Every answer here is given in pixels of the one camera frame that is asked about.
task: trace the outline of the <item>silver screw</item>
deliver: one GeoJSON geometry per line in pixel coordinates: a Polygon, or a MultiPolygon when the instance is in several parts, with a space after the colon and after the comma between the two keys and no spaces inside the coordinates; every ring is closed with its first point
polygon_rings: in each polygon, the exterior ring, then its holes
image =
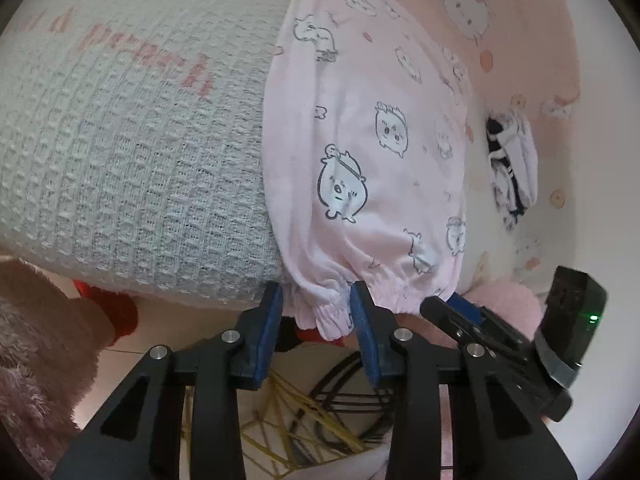
{"type": "Polygon", "coordinates": [[[226,330],[222,333],[222,341],[225,343],[235,343],[238,339],[240,339],[238,330],[226,330]]]}
{"type": "Polygon", "coordinates": [[[149,350],[151,358],[156,360],[164,359],[168,353],[169,349],[164,345],[157,345],[149,350]]]}
{"type": "Polygon", "coordinates": [[[413,336],[414,333],[408,328],[397,328],[394,331],[394,337],[398,339],[398,341],[409,341],[413,336]]]}
{"type": "Polygon", "coordinates": [[[484,347],[478,343],[471,343],[466,346],[466,351],[471,357],[482,357],[484,355],[484,347]]]}

